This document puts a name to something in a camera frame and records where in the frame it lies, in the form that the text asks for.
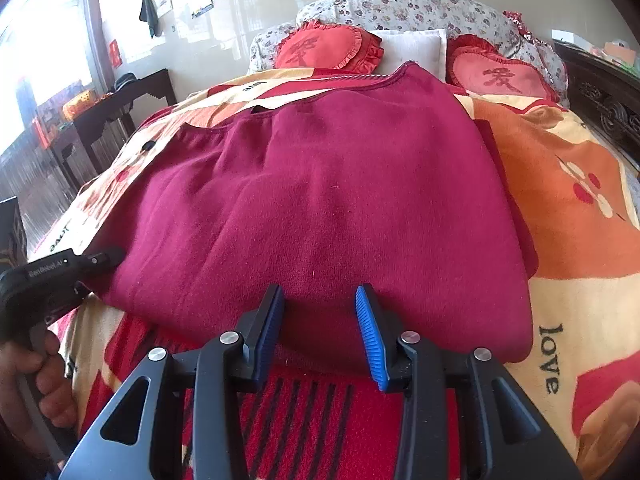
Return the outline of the maroon knit garment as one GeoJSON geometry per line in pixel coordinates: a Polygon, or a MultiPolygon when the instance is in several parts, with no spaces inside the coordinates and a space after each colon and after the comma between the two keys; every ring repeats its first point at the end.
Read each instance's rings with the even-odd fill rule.
{"type": "Polygon", "coordinates": [[[363,367],[363,283],[442,348],[518,362],[533,344],[537,256],[490,125],[415,65],[181,126],[93,241],[112,246],[125,259],[96,296],[197,342],[281,286],[297,366],[363,367]]]}

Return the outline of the dark wooden side table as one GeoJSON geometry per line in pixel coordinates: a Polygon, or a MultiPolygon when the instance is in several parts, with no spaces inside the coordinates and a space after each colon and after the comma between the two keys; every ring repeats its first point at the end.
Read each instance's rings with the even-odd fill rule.
{"type": "Polygon", "coordinates": [[[164,100],[168,106],[177,104],[174,86],[167,68],[157,70],[143,78],[132,78],[125,82],[121,76],[114,87],[115,91],[107,94],[88,110],[81,112],[70,126],[60,132],[51,142],[50,149],[55,161],[62,170],[67,184],[74,192],[78,192],[81,183],[70,169],[67,159],[75,148],[82,148],[87,155],[93,170],[100,174],[106,165],[99,161],[93,144],[103,136],[103,130],[109,122],[121,122],[125,138],[136,131],[131,110],[134,102],[142,96],[152,96],[157,100],[164,100]]]}

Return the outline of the dark hanging cloth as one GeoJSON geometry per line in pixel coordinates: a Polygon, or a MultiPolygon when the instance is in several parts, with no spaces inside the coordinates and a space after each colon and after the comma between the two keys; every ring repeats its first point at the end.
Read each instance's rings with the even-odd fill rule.
{"type": "Polygon", "coordinates": [[[160,19],[157,16],[154,0],[142,0],[139,21],[148,26],[151,38],[160,36],[160,19]]]}

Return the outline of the dark carved wooden footboard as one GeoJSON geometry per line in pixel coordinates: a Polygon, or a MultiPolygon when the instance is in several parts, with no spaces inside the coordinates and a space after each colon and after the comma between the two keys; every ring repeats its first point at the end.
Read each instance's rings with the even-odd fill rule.
{"type": "Polygon", "coordinates": [[[553,45],[566,67],[572,110],[639,167],[639,77],[574,44],[553,45]]]}

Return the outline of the small red heart cushion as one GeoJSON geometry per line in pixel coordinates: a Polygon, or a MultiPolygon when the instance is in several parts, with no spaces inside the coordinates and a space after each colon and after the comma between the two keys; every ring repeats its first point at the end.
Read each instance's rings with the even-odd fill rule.
{"type": "Polygon", "coordinates": [[[476,94],[534,96],[559,103],[560,97],[533,65],[501,55],[487,40],[474,35],[449,39],[446,78],[476,94]]]}

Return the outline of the large red heart cushion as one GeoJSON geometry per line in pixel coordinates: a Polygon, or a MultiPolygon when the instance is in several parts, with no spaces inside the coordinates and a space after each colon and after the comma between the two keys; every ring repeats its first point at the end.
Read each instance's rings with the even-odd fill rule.
{"type": "Polygon", "coordinates": [[[383,55],[382,39],[362,28],[312,20],[281,41],[274,67],[369,75],[378,68],[383,55]]]}

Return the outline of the white pillow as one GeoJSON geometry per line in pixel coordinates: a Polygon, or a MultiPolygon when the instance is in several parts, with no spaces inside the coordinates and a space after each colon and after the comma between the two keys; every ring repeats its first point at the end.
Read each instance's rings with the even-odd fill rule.
{"type": "Polygon", "coordinates": [[[405,62],[416,62],[440,81],[446,80],[447,36],[443,29],[418,32],[378,30],[382,39],[382,61],[374,70],[377,75],[390,75],[405,62]]]}

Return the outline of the floral quilt pillow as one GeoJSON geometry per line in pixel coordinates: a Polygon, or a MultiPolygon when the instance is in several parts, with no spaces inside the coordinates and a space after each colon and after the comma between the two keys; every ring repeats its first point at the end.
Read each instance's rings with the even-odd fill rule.
{"type": "Polygon", "coordinates": [[[562,58],[525,25],[518,12],[500,12],[476,0],[316,0],[296,18],[260,32],[250,44],[248,72],[271,70],[278,45],[312,20],[352,25],[376,32],[442,29],[449,39],[473,35],[492,44],[505,58],[533,65],[567,105],[568,76],[562,58]]]}

